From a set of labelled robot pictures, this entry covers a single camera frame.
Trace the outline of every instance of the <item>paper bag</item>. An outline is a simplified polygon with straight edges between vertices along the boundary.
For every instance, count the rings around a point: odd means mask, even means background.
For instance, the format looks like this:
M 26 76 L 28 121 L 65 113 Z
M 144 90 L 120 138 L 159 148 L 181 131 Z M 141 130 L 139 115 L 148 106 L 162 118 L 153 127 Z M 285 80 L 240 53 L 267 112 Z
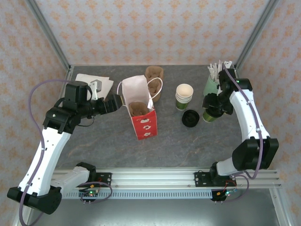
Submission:
M 157 135 L 158 128 L 156 110 L 149 93 L 148 83 L 145 76 L 133 76 L 124 79 L 120 84 L 122 84 L 122 95 L 130 117 L 131 114 L 128 106 L 132 102 L 143 102 L 147 105 L 147 108 L 149 110 L 149 113 L 147 113 L 146 115 L 131 117 L 131 121 L 138 140 Z

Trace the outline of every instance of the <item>paper cup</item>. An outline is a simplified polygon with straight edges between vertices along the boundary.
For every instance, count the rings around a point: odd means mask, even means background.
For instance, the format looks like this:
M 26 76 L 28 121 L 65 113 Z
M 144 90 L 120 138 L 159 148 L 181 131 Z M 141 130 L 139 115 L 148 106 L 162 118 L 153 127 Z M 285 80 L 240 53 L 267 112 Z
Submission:
M 180 98 L 187 99 L 192 96 L 193 88 L 188 84 L 181 84 L 176 89 L 176 94 Z
M 213 122 L 213 121 L 216 120 L 216 118 L 213 117 L 213 116 L 211 116 L 211 115 L 209 115 L 206 111 L 204 111 L 204 113 L 203 113 L 203 120 L 205 122 Z
M 189 104 L 189 102 L 191 101 L 192 97 L 190 99 L 187 100 L 179 100 L 177 98 L 177 96 L 175 97 L 175 105 L 177 107 L 178 110 L 185 110 Z
M 175 94 L 175 98 L 177 98 L 177 99 L 180 100 L 180 101 L 186 101 L 186 100 L 191 100 L 191 99 L 192 99 L 192 96 L 191 96 L 191 97 L 188 97 L 188 98 L 183 98 L 183 97 L 179 97 L 177 94 Z
M 215 83 L 209 76 L 204 88 L 204 92 L 203 92 L 204 96 L 207 96 L 209 93 L 217 94 L 218 92 L 217 85 L 218 83 Z

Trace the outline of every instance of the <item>orange patterned wall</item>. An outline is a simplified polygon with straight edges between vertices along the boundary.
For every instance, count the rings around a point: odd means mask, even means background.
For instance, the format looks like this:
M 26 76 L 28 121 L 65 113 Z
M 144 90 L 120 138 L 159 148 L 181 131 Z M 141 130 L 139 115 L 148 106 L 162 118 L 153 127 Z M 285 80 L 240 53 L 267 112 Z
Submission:
M 268 0 L 38 0 L 70 64 L 235 62 Z
M 251 80 L 263 124 L 277 137 L 273 168 L 279 169 L 301 222 L 301 4 L 280 0 L 240 71 Z
M 39 144 L 27 96 L 40 81 L 64 78 L 65 70 L 24 0 L 2 0 L 0 15 L 0 225 L 10 226 L 16 203 L 6 197 L 7 191 L 19 185 Z M 48 84 L 34 94 L 32 109 L 39 125 L 60 88 Z

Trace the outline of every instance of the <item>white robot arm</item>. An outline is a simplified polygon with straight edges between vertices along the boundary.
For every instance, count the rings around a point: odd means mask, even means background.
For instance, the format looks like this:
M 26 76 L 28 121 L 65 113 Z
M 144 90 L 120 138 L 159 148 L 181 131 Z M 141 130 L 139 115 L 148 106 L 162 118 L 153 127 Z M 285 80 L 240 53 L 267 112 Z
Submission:
M 219 81 L 218 93 L 208 94 L 204 98 L 203 107 L 206 109 L 204 120 L 214 121 L 224 113 L 232 114 L 235 109 L 241 128 L 242 144 L 233 151 L 232 157 L 212 165 L 209 180 L 213 186 L 224 186 L 229 175 L 244 170 L 255 170 L 257 166 L 260 169 L 267 169 L 279 147 L 278 140 L 269 137 L 269 133 L 260 120 L 250 81 L 237 79 L 234 69 L 220 71 Z M 208 177 L 203 180 L 208 184 Z
M 88 91 L 91 94 L 89 100 L 87 100 Z M 87 83 L 69 82 L 66 85 L 65 97 L 46 113 L 42 131 L 45 142 L 44 156 L 31 184 L 28 185 L 28 182 L 41 157 L 41 142 L 25 177 L 18 187 L 9 189 L 7 197 L 20 202 L 24 191 L 28 188 L 24 205 L 52 214 L 60 204 L 62 195 L 80 184 L 94 181 L 95 166 L 83 162 L 61 178 L 52 182 L 51 178 L 63 147 L 81 119 L 91 119 L 97 114 L 111 113 L 121 106 L 122 100 L 119 95 L 111 95 L 108 101 L 104 101 L 103 98 L 98 99 L 95 96 Z

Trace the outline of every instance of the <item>cup lid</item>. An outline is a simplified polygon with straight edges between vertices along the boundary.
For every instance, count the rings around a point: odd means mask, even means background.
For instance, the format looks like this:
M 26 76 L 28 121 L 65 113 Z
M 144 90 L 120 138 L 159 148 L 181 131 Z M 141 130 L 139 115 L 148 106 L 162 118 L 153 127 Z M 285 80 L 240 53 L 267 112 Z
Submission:
M 199 114 L 194 110 L 187 110 L 182 117 L 182 123 L 187 127 L 195 127 L 199 121 Z

